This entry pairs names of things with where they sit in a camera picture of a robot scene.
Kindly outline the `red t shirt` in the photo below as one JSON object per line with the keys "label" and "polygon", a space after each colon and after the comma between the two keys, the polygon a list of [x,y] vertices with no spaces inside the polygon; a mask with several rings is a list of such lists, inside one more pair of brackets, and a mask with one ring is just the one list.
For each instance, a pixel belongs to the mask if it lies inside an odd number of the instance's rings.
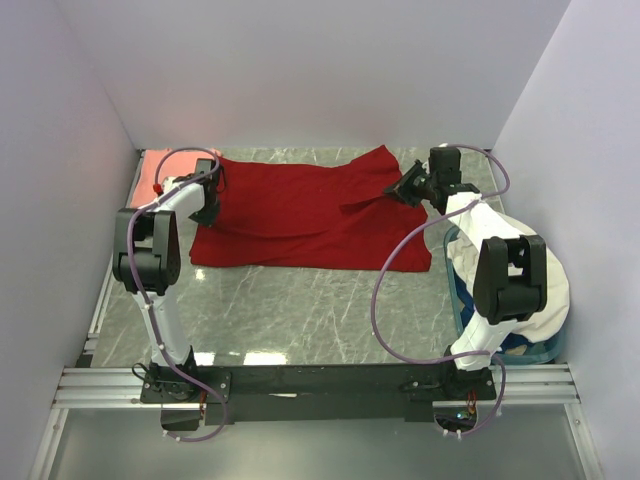
{"label": "red t shirt", "polygon": [[423,207],[384,194],[401,177],[384,146],[334,167],[221,163],[221,210],[196,231],[194,265],[378,270],[428,218]]}

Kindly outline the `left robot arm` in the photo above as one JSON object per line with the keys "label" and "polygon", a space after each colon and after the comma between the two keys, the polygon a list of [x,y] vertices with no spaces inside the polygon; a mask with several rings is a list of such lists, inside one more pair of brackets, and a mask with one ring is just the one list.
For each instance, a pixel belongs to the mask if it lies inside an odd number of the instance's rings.
{"label": "left robot arm", "polygon": [[204,149],[192,173],[157,180],[154,198],[116,214],[112,272],[132,295],[151,344],[144,383],[171,401],[196,395],[220,399],[198,376],[193,347],[179,320],[174,285],[181,273],[179,223],[189,219],[211,226],[220,211],[218,185],[224,169],[218,155]]}

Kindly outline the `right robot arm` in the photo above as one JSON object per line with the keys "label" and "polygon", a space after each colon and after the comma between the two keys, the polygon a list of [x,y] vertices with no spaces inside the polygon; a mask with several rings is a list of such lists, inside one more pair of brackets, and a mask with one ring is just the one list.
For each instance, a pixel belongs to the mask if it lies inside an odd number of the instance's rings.
{"label": "right robot arm", "polygon": [[431,149],[385,195],[412,207],[428,201],[441,220],[458,227],[478,253],[472,295],[475,311],[460,337],[439,359],[439,387],[460,399],[487,372],[495,353],[519,325],[547,303],[546,243],[511,226],[488,194],[462,179],[462,144]]}

